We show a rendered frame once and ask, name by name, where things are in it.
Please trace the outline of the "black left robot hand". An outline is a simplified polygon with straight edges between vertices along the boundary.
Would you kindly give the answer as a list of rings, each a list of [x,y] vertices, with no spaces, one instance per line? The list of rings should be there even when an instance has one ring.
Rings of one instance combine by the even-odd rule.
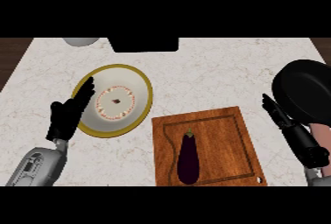
[[[46,134],[46,139],[49,141],[55,141],[56,139],[68,141],[74,136],[80,118],[93,94],[93,78],[89,78],[77,91],[74,98],[70,98],[65,103],[61,103],[59,101],[52,102],[50,126]]]

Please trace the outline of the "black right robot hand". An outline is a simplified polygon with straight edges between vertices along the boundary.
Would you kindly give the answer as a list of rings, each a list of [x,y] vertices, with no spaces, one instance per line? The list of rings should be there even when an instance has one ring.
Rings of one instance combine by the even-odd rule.
[[[328,166],[330,152],[327,148],[319,145],[302,123],[288,117],[268,94],[263,94],[263,109],[282,131],[284,139],[303,166],[307,169]]]

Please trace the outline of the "brown wooden cutting board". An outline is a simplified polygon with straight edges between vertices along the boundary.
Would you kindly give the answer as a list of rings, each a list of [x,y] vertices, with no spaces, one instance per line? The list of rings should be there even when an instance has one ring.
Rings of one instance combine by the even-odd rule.
[[[237,107],[151,119],[155,182],[182,186],[177,161],[186,133],[195,137],[200,158],[197,186],[266,186],[254,145]]]

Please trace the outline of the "dark purple eggplant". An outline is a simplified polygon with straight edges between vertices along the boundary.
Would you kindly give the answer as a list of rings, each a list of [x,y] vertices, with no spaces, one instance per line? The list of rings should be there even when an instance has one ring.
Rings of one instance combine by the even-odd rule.
[[[195,135],[191,130],[188,130],[182,137],[177,175],[180,182],[186,185],[192,185],[200,178],[200,157]]]

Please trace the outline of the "white plate with yellow rim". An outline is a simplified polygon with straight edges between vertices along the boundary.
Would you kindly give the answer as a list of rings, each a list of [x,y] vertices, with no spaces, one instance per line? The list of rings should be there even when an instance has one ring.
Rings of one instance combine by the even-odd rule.
[[[93,137],[118,137],[141,125],[151,111],[151,80],[135,66],[105,65],[81,78],[71,97],[89,77],[93,78],[95,94],[77,127]]]

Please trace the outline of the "pale grey round object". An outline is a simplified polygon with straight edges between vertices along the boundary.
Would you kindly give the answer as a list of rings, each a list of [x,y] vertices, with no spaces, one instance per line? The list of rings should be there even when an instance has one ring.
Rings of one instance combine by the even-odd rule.
[[[75,47],[92,45],[99,38],[64,38],[65,42]]]

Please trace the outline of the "black appliance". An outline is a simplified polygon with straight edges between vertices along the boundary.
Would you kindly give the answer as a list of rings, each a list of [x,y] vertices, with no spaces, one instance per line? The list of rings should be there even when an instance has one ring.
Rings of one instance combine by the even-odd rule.
[[[115,53],[155,53],[179,50],[177,38],[108,38]]]

